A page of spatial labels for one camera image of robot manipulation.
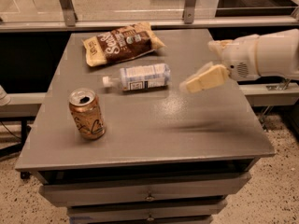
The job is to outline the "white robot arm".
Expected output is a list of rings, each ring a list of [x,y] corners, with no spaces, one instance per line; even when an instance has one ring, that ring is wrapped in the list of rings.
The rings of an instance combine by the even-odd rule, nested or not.
[[[299,30],[212,40],[208,48],[220,63],[206,63],[179,84],[181,91],[196,93],[221,86],[227,79],[253,81],[260,77],[299,79]]]

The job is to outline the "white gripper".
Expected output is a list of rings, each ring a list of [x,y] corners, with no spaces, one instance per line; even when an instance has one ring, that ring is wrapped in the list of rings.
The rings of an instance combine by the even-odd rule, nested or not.
[[[179,84],[185,93],[196,93],[221,86],[231,76],[236,81],[252,81],[260,77],[256,65],[258,35],[247,35],[235,40],[211,40],[210,51],[221,57],[223,64],[206,63],[195,74]]]

